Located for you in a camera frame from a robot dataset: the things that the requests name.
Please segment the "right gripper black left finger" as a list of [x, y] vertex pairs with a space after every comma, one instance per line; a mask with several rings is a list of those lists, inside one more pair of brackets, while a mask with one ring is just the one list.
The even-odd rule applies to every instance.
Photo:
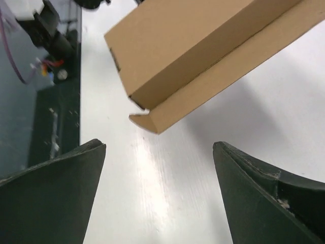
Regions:
[[106, 155], [93, 139], [1, 179], [1, 243], [83, 243]]

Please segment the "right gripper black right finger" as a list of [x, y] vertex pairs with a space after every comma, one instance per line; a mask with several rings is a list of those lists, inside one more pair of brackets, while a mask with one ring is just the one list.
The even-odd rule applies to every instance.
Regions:
[[213, 159], [234, 243], [324, 243], [324, 183], [226, 142]]

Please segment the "brown cardboard box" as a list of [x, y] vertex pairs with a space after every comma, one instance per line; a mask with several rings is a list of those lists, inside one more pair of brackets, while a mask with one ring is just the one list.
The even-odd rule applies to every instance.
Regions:
[[144, 1], [104, 36], [160, 134], [324, 20], [324, 1]]

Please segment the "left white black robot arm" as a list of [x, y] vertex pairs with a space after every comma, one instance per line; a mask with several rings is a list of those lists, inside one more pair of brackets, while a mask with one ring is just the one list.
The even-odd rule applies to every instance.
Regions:
[[29, 35], [32, 43], [44, 48], [57, 60], [67, 60], [75, 56], [78, 46], [78, 32], [67, 29], [62, 34], [58, 29], [61, 20], [50, 1], [42, 1], [40, 13], [33, 11], [31, 17], [16, 17], [18, 24]]

